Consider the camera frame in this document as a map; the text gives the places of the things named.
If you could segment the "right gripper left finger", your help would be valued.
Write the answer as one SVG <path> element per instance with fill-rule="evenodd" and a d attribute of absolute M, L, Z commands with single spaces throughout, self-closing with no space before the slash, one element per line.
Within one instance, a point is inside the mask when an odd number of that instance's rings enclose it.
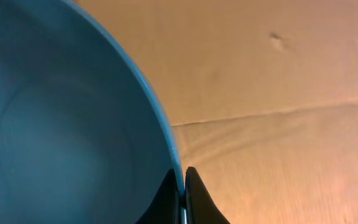
<path fill-rule="evenodd" d="M 179 195 L 173 169 L 167 172 L 152 203 L 136 224 L 179 224 Z"/>

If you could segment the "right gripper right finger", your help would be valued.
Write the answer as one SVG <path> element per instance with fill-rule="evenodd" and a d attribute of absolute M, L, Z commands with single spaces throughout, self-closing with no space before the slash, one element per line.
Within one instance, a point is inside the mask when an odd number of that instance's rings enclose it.
<path fill-rule="evenodd" d="M 229 224 L 194 167 L 186 170 L 185 203 L 187 224 Z"/>

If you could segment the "dark blue plate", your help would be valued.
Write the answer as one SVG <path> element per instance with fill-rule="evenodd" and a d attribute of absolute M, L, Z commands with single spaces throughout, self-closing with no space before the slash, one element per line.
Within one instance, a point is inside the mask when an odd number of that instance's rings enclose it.
<path fill-rule="evenodd" d="M 0 223 L 135 223 L 185 185 L 164 110 L 72 1 L 0 0 Z"/>

